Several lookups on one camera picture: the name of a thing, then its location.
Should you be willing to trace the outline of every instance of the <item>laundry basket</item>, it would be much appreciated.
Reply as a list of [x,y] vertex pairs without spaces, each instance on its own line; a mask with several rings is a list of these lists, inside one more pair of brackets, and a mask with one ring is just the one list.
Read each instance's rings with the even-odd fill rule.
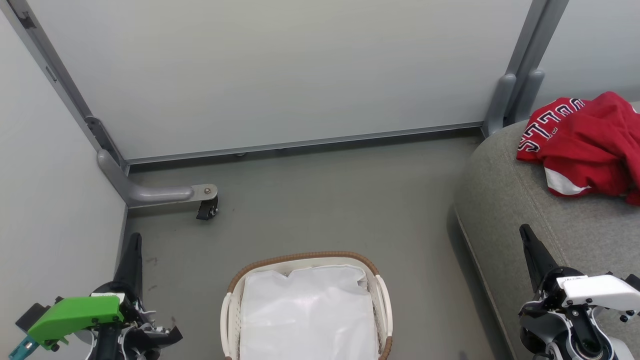
[[371,294],[376,330],[378,331],[378,360],[386,360],[391,352],[394,326],[391,301],[385,281],[369,259],[355,252],[345,251],[307,252],[280,256],[279,258],[258,261],[240,270],[229,284],[220,313],[220,338],[225,360],[239,360],[240,328],[242,327],[240,303],[247,275],[268,270],[289,275],[296,269],[327,265],[352,265],[364,270],[367,276],[367,291]]

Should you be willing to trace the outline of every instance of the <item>metal frame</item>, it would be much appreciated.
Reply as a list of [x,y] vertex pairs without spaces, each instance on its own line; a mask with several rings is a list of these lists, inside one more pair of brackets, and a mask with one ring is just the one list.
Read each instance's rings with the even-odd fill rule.
[[155,188],[141,186],[131,181],[122,172],[107,150],[100,150],[97,159],[98,166],[130,209],[180,202],[207,201],[218,196],[218,188],[213,184]]
[[206,157],[209,157],[209,156],[219,156],[219,155],[229,155],[229,154],[243,154],[243,153],[246,153],[246,152],[256,152],[256,151],[266,151],[266,150],[278,150],[278,149],[286,149],[286,148],[291,148],[291,147],[303,147],[303,146],[312,146],[312,145],[328,145],[328,144],[331,144],[331,143],[353,142],[353,141],[358,141],[358,140],[370,140],[370,139],[390,138],[390,137],[394,137],[394,136],[434,133],[434,132],[437,132],[437,131],[468,129],[468,128],[471,128],[471,127],[479,127],[481,125],[482,125],[482,122],[467,122],[467,123],[464,123],[464,124],[432,126],[432,127],[422,127],[420,129],[388,131],[386,133],[373,133],[373,134],[364,134],[364,135],[340,136],[340,137],[336,137],[336,138],[324,138],[324,139],[318,139],[318,140],[305,140],[305,141],[300,141],[300,142],[287,142],[287,143],[276,143],[276,144],[271,144],[271,145],[257,145],[257,146],[249,146],[249,147],[237,147],[237,148],[234,148],[234,149],[211,150],[211,151],[200,151],[200,152],[188,152],[188,153],[185,153],[185,154],[151,156],[151,157],[148,157],[148,158],[129,159],[129,160],[127,160],[127,163],[130,164],[130,165],[139,165],[139,164],[147,164],[147,163],[159,163],[159,162],[162,162],[162,161],[186,160],[186,159],[195,159],[195,158],[206,158]]
[[[91,114],[89,106],[26,0],[0,0],[0,10],[97,151],[100,169],[125,201],[127,208],[176,202],[211,202],[217,197],[218,188],[213,184],[149,188],[129,180],[129,164],[123,159],[102,122]],[[202,209],[208,205],[203,203],[200,207]]]
[[569,0],[533,0],[506,73],[498,80],[482,131],[491,136],[505,124],[529,118],[545,77],[538,65]]

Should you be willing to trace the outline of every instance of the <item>baseboard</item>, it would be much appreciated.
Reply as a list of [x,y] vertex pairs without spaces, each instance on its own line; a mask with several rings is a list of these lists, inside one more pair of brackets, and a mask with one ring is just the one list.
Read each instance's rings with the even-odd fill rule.
[[300,142],[276,143],[271,145],[258,145],[258,146],[249,146],[249,147],[237,147],[234,149],[190,152],[186,154],[151,156],[148,158],[126,159],[126,162],[128,165],[159,163],[164,161],[208,158],[210,156],[219,156],[219,155],[242,154],[245,152],[288,149],[291,147],[306,147],[311,145],[324,145],[324,144],[331,144],[331,143],[354,142],[359,140],[370,140],[370,139],[377,139],[377,138],[390,138],[390,137],[397,137],[397,136],[417,135],[417,134],[434,133],[439,131],[448,131],[448,130],[455,130],[455,129],[467,129],[470,127],[480,127],[480,126],[482,126],[482,122],[467,122],[464,124],[422,127],[419,129],[408,129],[408,130],[398,130],[398,131],[387,131],[385,133],[340,136],[336,138],[306,140],[306,141],[300,141]]

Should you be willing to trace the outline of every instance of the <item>red shirt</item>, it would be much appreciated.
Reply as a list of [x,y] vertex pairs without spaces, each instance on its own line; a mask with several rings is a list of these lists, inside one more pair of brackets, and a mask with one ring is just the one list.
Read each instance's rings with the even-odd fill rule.
[[540,163],[538,151],[557,132],[560,121],[588,103],[587,100],[561,97],[534,111],[520,139],[516,159]]
[[613,92],[562,121],[537,153],[556,195],[627,194],[640,205],[640,115]]

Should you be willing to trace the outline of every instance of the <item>teal connector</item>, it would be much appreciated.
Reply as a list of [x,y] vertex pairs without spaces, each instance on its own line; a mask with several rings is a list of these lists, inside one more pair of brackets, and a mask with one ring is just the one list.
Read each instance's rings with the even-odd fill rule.
[[29,355],[33,354],[39,346],[40,344],[38,344],[31,336],[27,335],[20,345],[18,345],[11,354],[9,354],[9,360],[25,360]]

